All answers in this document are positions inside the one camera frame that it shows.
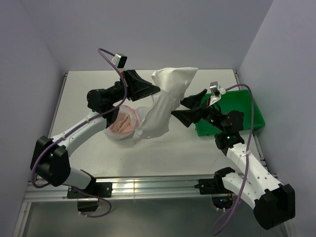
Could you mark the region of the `white cloth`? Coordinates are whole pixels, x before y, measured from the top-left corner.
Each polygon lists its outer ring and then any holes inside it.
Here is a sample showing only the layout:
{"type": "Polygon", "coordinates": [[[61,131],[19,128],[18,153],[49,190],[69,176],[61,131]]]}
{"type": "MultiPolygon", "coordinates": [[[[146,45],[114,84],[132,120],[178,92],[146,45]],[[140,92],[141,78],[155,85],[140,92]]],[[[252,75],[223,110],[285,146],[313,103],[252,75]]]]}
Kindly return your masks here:
{"type": "Polygon", "coordinates": [[[164,68],[153,72],[152,80],[160,92],[152,95],[153,105],[135,129],[135,143],[161,137],[169,131],[171,112],[180,106],[198,68],[164,68]]]}

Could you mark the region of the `beige bra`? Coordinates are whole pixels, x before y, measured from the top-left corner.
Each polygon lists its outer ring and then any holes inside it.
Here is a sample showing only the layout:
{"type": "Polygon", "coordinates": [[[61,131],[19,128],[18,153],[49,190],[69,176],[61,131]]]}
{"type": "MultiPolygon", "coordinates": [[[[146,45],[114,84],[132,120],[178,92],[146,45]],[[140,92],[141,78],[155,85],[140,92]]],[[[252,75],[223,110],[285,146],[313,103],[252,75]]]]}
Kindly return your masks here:
{"type": "Polygon", "coordinates": [[[123,134],[132,132],[135,128],[135,121],[133,117],[124,112],[119,112],[115,122],[109,127],[110,131],[113,133],[123,134]]]}

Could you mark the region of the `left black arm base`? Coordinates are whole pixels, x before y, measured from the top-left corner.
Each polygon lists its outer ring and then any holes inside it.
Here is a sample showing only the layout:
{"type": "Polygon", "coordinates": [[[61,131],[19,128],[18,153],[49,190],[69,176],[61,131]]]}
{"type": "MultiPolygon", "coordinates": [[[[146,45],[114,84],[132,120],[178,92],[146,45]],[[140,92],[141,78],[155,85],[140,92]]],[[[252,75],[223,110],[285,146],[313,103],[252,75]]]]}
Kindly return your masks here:
{"type": "Polygon", "coordinates": [[[96,182],[86,189],[69,187],[67,199],[77,200],[77,209],[87,215],[100,215],[101,210],[109,210],[112,205],[107,200],[112,196],[111,182],[96,182]]]}

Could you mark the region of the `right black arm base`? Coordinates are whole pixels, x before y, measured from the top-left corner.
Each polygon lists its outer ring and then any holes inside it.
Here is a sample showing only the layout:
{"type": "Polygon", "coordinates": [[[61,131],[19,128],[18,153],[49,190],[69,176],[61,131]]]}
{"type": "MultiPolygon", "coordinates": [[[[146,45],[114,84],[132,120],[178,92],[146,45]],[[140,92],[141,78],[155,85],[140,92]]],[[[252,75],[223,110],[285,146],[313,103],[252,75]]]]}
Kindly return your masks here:
{"type": "Polygon", "coordinates": [[[215,209],[226,210],[233,206],[233,192],[227,190],[222,182],[222,179],[218,176],[214,176],[210,179],[199,179],[198,184],[194,186],[199,190],[201,195],[211,195],[212,204],[215,209]]]}

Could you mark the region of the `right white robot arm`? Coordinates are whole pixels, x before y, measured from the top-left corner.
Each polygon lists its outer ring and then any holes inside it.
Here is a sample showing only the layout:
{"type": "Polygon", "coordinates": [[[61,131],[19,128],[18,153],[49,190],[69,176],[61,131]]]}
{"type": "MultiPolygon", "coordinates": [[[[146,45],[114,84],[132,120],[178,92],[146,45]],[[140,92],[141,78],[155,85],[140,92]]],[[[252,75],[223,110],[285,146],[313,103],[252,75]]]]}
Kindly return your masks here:
{"type": "Polygon", "coordinates": [[[216,146],[240,169],[243,177],[226,167],[216,171],[212,179],[199,180],[195,187],[201,194],[237,194],[238,200],[251,207],[259,225],[269,230],[295,217],[295,191],[271,175],[249,150],[240,135],[245,113],[237,110],[222,112],[217,103],[222,95],[219,90],[214,94],[203,90],[184,98],[181,105],[186,110],[173,111],[172,115],[185,127],[203,120],[220,130],[214,135],[216,146]]]}

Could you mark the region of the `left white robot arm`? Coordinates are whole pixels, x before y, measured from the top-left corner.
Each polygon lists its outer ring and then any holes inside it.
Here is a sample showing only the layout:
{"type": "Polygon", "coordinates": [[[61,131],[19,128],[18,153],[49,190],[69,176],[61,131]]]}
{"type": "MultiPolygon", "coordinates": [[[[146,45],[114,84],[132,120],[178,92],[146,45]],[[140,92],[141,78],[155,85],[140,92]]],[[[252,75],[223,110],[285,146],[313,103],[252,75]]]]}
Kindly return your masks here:
{"type": "Polygon", "coordinates": [[[160,88],[142,79],[135,70],[123,71],[120,80],[107,89],[93,89],[87,93],[87,106],[91,112],[79,123],[61,134],[36,141],[30,169],[31,182],[36,188],[36,176],[48,185],[69,186],[72,191],[91,197],[97,191],[96,178],[83,170],[71,168],[71,154],[96,133],[112,125],[119,108],[126,99],[137,101],[160,91],[160,88]]]}

